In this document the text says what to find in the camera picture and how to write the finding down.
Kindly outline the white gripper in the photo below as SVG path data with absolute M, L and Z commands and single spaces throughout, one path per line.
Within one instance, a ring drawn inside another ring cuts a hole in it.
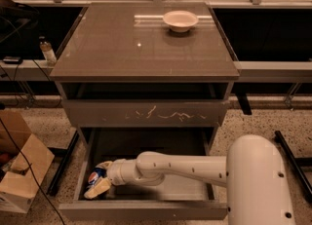
M 125 185 L 121 173 L 121 168 L 125 159 L 112 161 L 105 161 L 97 164 L 97 168 L 106 169 L 107 177 L 100 177 L 96 183 L 91 186 L 84 194 L 84 197 L 88 200 L 94 199 L 98 195 L 108 191 L 112 185 L 119 186 Z

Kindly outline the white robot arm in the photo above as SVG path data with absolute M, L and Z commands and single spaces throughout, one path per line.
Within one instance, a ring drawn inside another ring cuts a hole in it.
M 296 225 L 285 163 L 266 138 L 237 138 L 225 156 L 181 156 L 142 152 L 132 160 L 98 164 L 84 197 L 91 200 L 113 186 L 157 186 L 167 174 L 224 187 L 229 225 Z

